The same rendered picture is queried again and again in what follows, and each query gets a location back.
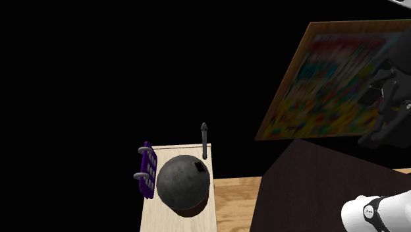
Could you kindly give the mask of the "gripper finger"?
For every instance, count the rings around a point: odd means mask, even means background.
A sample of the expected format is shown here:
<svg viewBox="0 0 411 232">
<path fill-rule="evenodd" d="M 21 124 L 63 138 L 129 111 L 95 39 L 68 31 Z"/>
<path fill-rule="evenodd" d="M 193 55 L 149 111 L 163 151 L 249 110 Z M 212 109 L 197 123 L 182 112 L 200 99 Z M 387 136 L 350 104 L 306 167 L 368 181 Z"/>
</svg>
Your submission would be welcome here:
<svg viewBox="0 0 411 232">
<path fill-rule="evenodd" d="M 370 80 L 368 89 L 358 100 L 361 105 L 372 106 L 377 100 L 381 100 L 378 107 L 378 114 L 384 114 L 391 105 L 393 97 L 399 87 L 395 79 L 397 73 L 394 69 L 378 70 L 377 74 Z"/>
<path fill-rule="evenodd" d="M 411 146 L 411 101 L 403 101 L 398 111 L 389 109 L 379 115 L 372 129 L 358 140 L 358 144 L 371 149 L 382 145 Z"/>
</svg>

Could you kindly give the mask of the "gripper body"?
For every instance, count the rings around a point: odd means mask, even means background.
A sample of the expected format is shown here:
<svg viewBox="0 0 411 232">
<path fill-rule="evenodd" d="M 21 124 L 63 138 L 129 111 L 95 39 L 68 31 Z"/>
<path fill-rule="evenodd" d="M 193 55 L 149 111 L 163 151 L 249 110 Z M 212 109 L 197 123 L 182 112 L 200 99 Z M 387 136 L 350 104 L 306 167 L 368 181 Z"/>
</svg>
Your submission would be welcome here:
<svg viewBox="0 0 411 232">
<path fill-rule="evenodd" d="M 390 102 L 398 106 L 411 100 L 411 30 L 406 30 L 388 52 L 389 79 L 397 82 L 397 90 Z"/>
</svg>

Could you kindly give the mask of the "black pen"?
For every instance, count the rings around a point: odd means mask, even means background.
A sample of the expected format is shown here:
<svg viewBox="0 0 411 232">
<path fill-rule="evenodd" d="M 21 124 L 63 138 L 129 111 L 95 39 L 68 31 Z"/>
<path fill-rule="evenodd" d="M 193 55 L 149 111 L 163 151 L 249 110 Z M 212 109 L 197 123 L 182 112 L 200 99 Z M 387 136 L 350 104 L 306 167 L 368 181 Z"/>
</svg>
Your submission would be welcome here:
<svg viewBox="0 0 411 232">
<path fill-rule="evenodd" d="M 206 123 L 202 123 L 201 125 L 201 131 L 202 131 L 202 158 L 204 160 L 207 159 L 207 125 Z"/>
</svg>

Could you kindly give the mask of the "dark grey sphere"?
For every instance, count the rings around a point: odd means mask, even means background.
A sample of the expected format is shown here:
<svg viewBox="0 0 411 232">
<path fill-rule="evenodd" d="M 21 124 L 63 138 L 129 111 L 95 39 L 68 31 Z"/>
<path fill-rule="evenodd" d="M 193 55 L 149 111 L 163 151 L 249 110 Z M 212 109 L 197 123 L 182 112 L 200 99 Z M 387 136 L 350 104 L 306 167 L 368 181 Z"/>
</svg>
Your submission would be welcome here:
<svg viewBox="0 0 411 232">
<path fill-rule="evenodd" d="M 190 155 L 171 158 L 162 166 L 156 180 L 161 201 L 178 212 L 201 211 L 207 204 L 210 184 L 205 163 Z"/>
</svg>

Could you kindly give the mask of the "pale wooden table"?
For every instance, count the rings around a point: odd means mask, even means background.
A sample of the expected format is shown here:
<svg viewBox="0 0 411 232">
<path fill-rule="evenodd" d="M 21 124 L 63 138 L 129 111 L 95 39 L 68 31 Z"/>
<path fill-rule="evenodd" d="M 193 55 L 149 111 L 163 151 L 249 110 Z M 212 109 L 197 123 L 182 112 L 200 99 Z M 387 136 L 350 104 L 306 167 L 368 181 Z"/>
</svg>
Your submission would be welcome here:
<svg viewBox="0 0 411 232">
<path fill-rule="evenodd" d="M 191 155 L 202 159 L 201 144 L 154 146 L 157 155 L 157 167 L 178 155 Z M 152 199 L 145 199 L 142 208 L 140 232 L 217 232 L 215 209 L 215 188 L 210 180 L 209 198 L 205 208 L 194 217 L 181 217 L 166 206 L 154 191 Z"/>
</svg>

